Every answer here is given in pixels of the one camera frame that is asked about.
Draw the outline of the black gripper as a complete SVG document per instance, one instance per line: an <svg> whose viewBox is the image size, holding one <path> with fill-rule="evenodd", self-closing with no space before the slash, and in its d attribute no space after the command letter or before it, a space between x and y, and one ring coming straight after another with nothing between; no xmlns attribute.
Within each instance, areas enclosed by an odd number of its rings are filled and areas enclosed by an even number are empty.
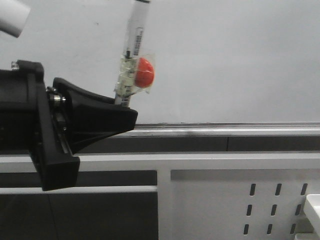
<svg viewBox="0 0 320 240"><path fill-rule="evenodd" d="M65 101L54 110L71 153L134 129L138 112L56 77L53 88ZM76 186L80 159L64 152L55 131L39 62L17 60L0 71L0 151L27 152L44 191Z"/></svg>

